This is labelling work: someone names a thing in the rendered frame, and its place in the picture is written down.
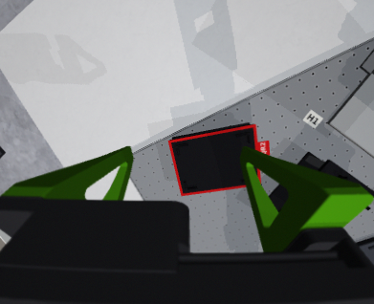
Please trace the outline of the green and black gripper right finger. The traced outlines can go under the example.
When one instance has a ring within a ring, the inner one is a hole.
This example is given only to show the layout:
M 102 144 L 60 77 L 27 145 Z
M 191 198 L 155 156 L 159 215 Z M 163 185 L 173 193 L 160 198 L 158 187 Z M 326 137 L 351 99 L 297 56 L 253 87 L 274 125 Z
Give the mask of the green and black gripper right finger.
M 284 251 L 308 228 L 343 228 L 374 197 L 361 185 L 243 146 L 240 163 L 263 252 Z M 289 194 L 278 212 L 253 167 Z

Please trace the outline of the grey shelf rack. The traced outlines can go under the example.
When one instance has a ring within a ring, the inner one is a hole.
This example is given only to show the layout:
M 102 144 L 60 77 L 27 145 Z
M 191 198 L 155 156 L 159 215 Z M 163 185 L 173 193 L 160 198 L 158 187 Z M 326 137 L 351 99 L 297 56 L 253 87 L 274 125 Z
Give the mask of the grey shelf rack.
M 374 70 L 327 124 L 374 158 Z

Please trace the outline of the grey perforated work table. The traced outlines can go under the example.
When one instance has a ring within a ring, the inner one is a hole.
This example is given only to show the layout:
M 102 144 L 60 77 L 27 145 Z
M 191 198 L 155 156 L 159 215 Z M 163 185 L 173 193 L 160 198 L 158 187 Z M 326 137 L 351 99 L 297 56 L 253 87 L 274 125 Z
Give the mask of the grey perforated work table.
M 263 252 L 246 187 L 181 196 L 168 141 L 249 122 L 270 156 L 298 164 L 310 152 L 374 190 L 374 158 L 327 124 L 367 76 L 360 66 L 373 49 L 374 37 L 134 152 L 130 180 L 144 201 L 188 206 L 190 252 Z M 323 118 L 316 128 L 303 120 L 310 110 Z

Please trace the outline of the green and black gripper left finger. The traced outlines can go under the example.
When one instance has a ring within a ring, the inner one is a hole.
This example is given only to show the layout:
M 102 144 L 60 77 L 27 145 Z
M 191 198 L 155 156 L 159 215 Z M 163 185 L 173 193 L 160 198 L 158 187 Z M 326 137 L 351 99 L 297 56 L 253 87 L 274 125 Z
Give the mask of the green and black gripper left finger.
M 131 146 L 125 146 L 92 160 L 15 183 L 1 196 L 86 200 L 87 188 L 119 166 L 118 173 L 102 200 L 123 200 L 133 161 Z

